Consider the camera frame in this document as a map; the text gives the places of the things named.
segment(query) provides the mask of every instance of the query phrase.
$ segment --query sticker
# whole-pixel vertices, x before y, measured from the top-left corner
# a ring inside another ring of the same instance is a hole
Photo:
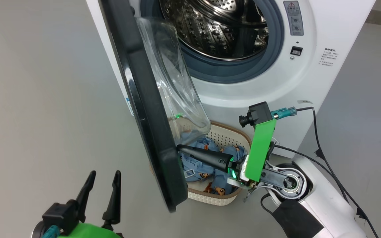
[[[313,104],[311,101],[308,101],[308,100],[298,100],[296,101],[297,103],[299,104],[303,104],[303,103],[310,103],[310,104]]]
[[[304,25],[302,24],[301,10],[298,1],[284,1],[284,9],[286,9],[287,20],[289,21],[290,35],[303,36]]]
[[[336,61],[337,56],[339,56],[339,54],[336,52],[335,49],[324,48],[324,51],[320,56],[318,64],[333,67],[333,64]]]
[[[129,98],[126,98],[126,102],[127,102],[127,106],[129,107],[130,113],[132,114],[132,116],[135,116],[135,114],[133,113],[132,104],[130,104]]]

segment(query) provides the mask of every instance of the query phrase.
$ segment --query blue connector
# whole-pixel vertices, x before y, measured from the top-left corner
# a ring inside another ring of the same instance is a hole
[[[60,236],[60,229],[58,226],[52,225],[47,232],[45,232],[44,236],[42,238],[57,238]]]
[[[279,120],[279,119],[287,117],[287,116],[294,116],[294,115],[296,115],[297,112],[296,112],[295,107],[289,107],[289,109],[284,107],[284,108],[279,109],[279,110],[271,111],[270,113],[271,113],[272,118]]]

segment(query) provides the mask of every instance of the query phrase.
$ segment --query clothes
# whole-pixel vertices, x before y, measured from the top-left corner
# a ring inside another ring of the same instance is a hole
[[[191,143],[189,146],[197,147],[201,149],[208,149],[212,151],[219,151],[218,146],[209,138],[204,137],[202,139],[197,140],[196,142]],[[186,181],[201,181],[207,179],[210,175],[214,173],[214,168],[201,162],[197,161],[192,157],[187,155],[183,155],[180,153],[180,158],[183,163],[184,171],[193,169],[195,171],[195,175],[189,178],[186,178]]]
[[[233,155],[233,161],[238,161],[246,155],[245,148],[242,146],[227,146],[221,149],[221,152]],[[227,183],[227,178],[231,177],[228,173],[214,169],[214,181],[209,191],[213,194],[228,195],[235,191],[232,185]]]

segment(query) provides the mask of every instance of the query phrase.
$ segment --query door glass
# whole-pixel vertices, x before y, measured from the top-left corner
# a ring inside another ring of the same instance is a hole
[[[211,123],[189,76],[174,25],[155,18],[136,21],[174,142],[187,144],[204,137]]]

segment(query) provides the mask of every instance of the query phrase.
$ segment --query warning label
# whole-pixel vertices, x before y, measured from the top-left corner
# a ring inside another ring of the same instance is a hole
[[[289,21],[290,35],[303,36],[304,25],[302,24],[301,9],[298,1],[284,1],[283,3]]]
[[[339,54],[336,52],[335,49],[324,48],[324,51],[320,56],[318,64],[333,67],[333,64],[336,61],[337,56],[339,56]]]

